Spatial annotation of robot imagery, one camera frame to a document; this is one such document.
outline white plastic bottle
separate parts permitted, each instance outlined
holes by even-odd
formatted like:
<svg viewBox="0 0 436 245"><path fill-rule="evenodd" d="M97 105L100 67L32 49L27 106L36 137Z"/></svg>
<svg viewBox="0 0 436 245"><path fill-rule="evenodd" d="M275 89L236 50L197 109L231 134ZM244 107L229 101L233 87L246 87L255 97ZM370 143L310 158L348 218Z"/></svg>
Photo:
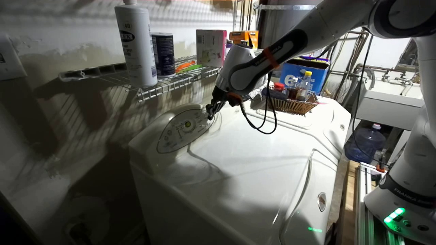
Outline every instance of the white plastic bottle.
<svg viewBox="0 0 436 245"><path fill-rule="evenodd" d="M115 7L124 58L134 87L150 87L157 83L150 17L146 8L137 6L137 0L124 0Z"/></svg>

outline robotic arm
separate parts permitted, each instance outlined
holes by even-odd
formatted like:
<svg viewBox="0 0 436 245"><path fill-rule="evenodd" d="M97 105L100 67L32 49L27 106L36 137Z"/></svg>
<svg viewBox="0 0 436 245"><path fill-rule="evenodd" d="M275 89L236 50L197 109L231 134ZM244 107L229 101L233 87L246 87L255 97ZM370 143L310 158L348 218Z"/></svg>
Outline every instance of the robotic arm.
<svg viewBox="0 0 436 245"><path fill-rule="evenodd" d="M231 97L265 83L262 77L286 60L325 47L346 32L365 27L382 38L413 37L418 46L424 102L404 153L365 205L392 232L424 244L436 241L436 1L324 0L277 42L255 57L234 45L216 78L209 119ZM388 217L397 208L407 222Z"/></svg>

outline light switch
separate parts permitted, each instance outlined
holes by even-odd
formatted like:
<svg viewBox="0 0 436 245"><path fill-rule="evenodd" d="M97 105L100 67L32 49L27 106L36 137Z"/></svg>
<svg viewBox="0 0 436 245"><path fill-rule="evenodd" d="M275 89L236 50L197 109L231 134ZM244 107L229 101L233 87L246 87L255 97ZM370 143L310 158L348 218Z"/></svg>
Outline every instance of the light switch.
<svg viewBox="0 0 436 245"><path fill-rule="evenodd" d="M0 81L26 76L26 71L9 36L6 33L0 33Z"/></svg>

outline orange strap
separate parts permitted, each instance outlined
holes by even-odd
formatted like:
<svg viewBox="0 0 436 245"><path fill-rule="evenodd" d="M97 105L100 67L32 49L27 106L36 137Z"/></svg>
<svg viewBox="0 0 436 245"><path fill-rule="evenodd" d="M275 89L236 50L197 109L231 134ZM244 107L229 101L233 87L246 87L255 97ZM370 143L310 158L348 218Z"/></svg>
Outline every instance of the orange strap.
<svg viewBox="0 0 436 245"><path fill-rule="evenodd" d="M269 51L269 48L264 48L263 53L265 54L266 58L269 60L269 62L272 64L274 68L278 68L280 65L277 63L276 59L274 59L274 56Z"/></svg>

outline washing machine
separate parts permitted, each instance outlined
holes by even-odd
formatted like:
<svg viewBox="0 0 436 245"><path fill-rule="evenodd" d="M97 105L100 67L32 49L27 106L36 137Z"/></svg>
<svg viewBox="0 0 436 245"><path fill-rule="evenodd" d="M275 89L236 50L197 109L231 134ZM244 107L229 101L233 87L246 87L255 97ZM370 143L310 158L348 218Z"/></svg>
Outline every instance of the washing machine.
<svg viewBox="0 0 436 245"><path fill-rule="evenodd" d="M186 104L146 127L129 152L151 244L324 244L350 113L319 101L305 116L277 112L269 135L230 106L209 121ZM244 105L261 125L264 103ZM274 122L267 110L262 130Z"/></svg>

